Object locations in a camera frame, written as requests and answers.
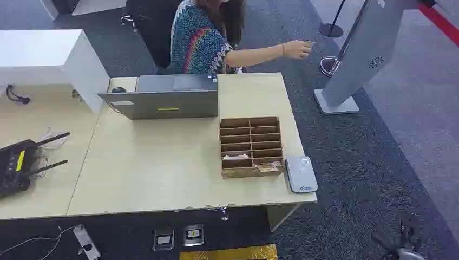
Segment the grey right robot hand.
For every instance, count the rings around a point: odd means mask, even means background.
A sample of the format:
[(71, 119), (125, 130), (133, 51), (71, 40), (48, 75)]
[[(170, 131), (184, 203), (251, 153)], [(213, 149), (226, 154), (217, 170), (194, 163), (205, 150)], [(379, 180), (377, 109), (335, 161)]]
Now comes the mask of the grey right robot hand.
[(372, 240), (385, 250), (380, 259), (425, 259), (420, 254), (422, 238), (418, 228), (418, 216), (413, 213), (402, 212), (398, 241), (393, 242), (383, 231), (378, 230), (372, 234)]

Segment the person's left hand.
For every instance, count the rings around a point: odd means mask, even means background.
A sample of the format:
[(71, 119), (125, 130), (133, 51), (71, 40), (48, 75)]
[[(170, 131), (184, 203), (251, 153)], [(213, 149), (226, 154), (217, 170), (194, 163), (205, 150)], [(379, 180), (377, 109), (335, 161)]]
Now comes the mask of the person's left hand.
[(314, 42), (294, 40), (283, 44), (284, 56), (291, 59), (307, 58), (311, 51)]

